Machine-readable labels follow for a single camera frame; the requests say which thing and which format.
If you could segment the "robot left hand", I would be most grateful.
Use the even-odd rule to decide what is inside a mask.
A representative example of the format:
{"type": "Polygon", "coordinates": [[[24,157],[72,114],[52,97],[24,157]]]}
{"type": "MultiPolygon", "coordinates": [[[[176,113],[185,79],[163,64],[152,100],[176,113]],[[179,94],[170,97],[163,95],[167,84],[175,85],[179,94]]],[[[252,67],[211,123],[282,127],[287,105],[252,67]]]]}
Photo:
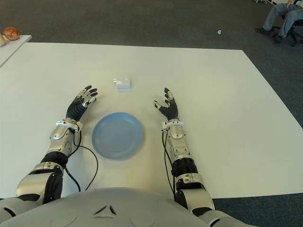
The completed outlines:
{"type": "Polygon", "coordinates": [[[78,122],[86,112],[88,106],[96,101],[97,94],[98,89],[92,88],[92,85],[81,90],[69,105],[66,112],[66,118],[70,118],[78,122]]]}

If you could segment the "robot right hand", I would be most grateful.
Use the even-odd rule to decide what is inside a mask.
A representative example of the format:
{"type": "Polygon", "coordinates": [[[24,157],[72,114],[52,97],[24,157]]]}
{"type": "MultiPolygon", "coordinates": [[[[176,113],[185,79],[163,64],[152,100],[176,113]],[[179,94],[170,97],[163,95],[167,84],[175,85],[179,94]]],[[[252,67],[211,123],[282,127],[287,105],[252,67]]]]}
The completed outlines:
{"type": "Polygon", "coordinates": [[[168,121],[179,119],[178,106],[176,104],[173,93],[166,87],[164,88],[164,96],[166,98],[165,103],[167,106],[162,106],[156,100],[153,101],[154,106],[168,119],[168,121]]]}

